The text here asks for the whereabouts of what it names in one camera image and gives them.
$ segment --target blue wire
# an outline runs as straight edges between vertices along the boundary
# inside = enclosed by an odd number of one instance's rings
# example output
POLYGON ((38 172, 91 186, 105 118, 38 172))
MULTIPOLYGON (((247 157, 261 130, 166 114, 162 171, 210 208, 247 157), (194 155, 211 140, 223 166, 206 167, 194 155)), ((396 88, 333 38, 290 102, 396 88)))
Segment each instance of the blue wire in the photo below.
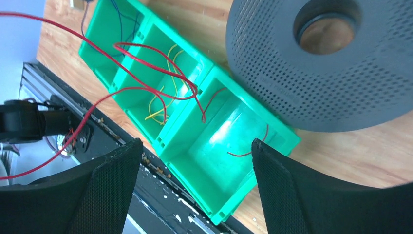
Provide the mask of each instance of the blue wire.
MULTIPOLYGON (((116 2, 114 1, 114 0, 111 0, 111 2, 112 2, 112 5, 113 5, 113 7, 115 8, 115 10, 118 12, 118 15, 119 15, 119 24, 120 24, 120 32, 121 32, 121 35, 120 35, 120 41, 123 41, 123 39, 122 39, 122 35, 123 35, 123 27, 122 27, 122 19, 121 19, 121 17, 124 17, 124 18, 126 18, 126 19, 128 19, 128 20, 131 20, 131 21, 134 21, 135 22, 135 24, 134 24, 134 30, 133 30, 133 32, 128 36, 128 38, 126 38, 126 41, 128 41, 130 38, 133 38, 133 36, 136 34, 136 32, 138 31, 138 29, 136 28, 137 27, 137 25, 138 25, 138 17, 139 17, 139 12, 137 12, 136 13, 136 17, 135 17, 135 19, 133 19, 132 17, 129 17, 129 16, 126 16, 126 15, 124 15, 124 14, 122 14, 121 12, 120 12, 120 10, 119 10, 119 8, 118 8, 118 6, 117 6, 117 4, 116 4, 116 2)), ((80 26, 80 31, 82 32, 82 35, 84 36, 84 37, 86 37, 85 36, 85 33, 84 33, 84 31, 83 31, 83 25, 84 25, 84 23, 85 23, 85 19, 86 19, 86 14, 87 14, 87 12, 88 12, 88 9, 89 9, 89 2, 87 2, 86 3, 86 8, 85 8, 85 13, 83 14, 83 18, 82 18, 82 23, 81 23, 81 26, 80 26)), ((120 54, 116 54, 116 55, 111 55, 112 57, 118 57, 118 56, 125 56, 123 53, 120 53, 120 54)))

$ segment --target wooden surface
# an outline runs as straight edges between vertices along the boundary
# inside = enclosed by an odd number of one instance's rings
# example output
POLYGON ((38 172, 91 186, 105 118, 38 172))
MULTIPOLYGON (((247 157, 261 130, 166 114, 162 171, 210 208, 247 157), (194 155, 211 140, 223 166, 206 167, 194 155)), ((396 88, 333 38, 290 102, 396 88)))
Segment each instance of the wooden surface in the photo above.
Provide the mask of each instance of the wooden surface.
MULTIPOLYGON (((232 0, 145 0, 180 34, 227 67, 225 26, 232 0)), ((86 25, 94 10, 90 8, 86 25)), ((68 0, 47 0, 45 17, 79 31, 82 12, 68 0)), ((91 102, 107 91, 77 54, 80 40, 44 25, 38 60, 91 102)), ((134 137, 143 139, 113 100, 99 106, 134 137)), ((302 143, 291 157, 327 175, 374 187, 413 180, 413 114, 369 129, 346 133, 298 131, 302 143)), ((267 233, 258 190, 252 191, 234 216, 254 233, 267 233)))

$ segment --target yellow wire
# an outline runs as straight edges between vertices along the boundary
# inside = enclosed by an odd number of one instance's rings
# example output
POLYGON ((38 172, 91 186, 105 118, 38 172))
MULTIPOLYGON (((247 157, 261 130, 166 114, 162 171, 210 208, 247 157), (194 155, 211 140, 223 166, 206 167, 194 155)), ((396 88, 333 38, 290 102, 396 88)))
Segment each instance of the yellow wire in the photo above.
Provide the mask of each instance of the yellow wire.
MULTIPOLYGON (((178 45, 175 44, 174 46, 172 46, 172 47, 170 48, 170 50, 168 51, 168 55, 167 55, 168 58, 169 58, 172 50, 173 50, 175 47, 177 47, 177 46, 178 46, 178 45)), ((175 60, 176 60, 176 58, 178 57, 178 55, 180 55, 180 54, 183 53, 183 52, 184 52, 184 50, 181 50, 181 51, 179 51, 178 53, 176 53, 175 57, 173 58, 173 62, 174 62, 174 63, 175 63, 175 60)), ((171 68, 170 68, 170 65, 169 65, 169 61, 167 61, 167 65, 168 65, 168 70, 171 72, 171 68)), ((175 66, 173 67, 173 69, 174 69, 175 73, 178 73, 178 71, 176 70, 175 66)), ((176 86, 175 78, 174 78, 173 76, 171 76, 171 77, 172 77, 173 86, 175 87, 175 96, 177 96, 177 95, 178 95, 178 87, 176 86)), ((160 113, 163 111, 163 109, 161 109, 161 110, 159 110, 159 111, 157 111, 157 112, 155 112, 155 113, 153 113, 153 114, 152 114, 151 111, 150 111, 150 106, 152 106, 152 103, 153 103, 153 101, 155 101, 156 98, 157 98, 157 96, 154 96, 154 97, 152 98, 152 100, 150 101, 149 106, 148 106, 149 116, 146 117, 145 120, 148 120, 149 118, 152 118, 152 119, 155 120, 157 123, 163 125, 163 124, 165 124, 164 122, 160 122, 159 120, 157 120, 157 119, 155 118, 155 117, 157 117, 157 116, 163 116, 162 114, 160 114, 160 113)), ((170 106, 173 104, 174 101, 175 101, 175 100, 172 99, 171 102, 166 106, 166 108, 170 107, 170 106)))

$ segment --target gray plastic object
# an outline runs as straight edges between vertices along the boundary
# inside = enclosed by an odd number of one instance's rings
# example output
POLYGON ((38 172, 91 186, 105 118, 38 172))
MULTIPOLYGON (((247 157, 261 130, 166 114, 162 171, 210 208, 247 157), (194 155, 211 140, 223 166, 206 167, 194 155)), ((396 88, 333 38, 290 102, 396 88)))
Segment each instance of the gray plastic object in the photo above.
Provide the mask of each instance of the gray plastic object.
POLYGON ((234 0, 226 49, 235 80, 295 128, 351 131, 413 109, 413 0, 234 0), (354 39, 310 54, 298 32, 325 13, 352 19, 354 39))

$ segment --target wooden tabletop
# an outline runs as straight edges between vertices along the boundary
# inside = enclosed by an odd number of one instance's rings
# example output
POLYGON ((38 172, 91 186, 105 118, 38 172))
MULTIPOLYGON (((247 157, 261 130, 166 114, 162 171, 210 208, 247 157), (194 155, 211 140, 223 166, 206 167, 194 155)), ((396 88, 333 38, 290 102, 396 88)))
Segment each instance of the wooden tabletop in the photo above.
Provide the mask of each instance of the wooden tabletop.
MULTIPOLYGON (((214 61, 227 68, 225 27, 232 0, 145 0, 148 6, 214 61)), ((92 4, 86 24, 89 23, 92 4)), ((83 12, 69 0, 47 0, 46 18, 80 31, 83 12)), ((90 102, 107 94, 77 54, 81 41, 50 25, 43 25, 38 60, 90 102)), ((99 109, 134 137, 144 140, 111 99, 99 109)), ((372 128, 346 133, 298 130, 302 143, 291 158, 327 175, 350 182, 388 187, 413 180, 413 114, 372 128)), ((242 202, 234 217, 251 231, 267 233, 258 189, 242 202)))

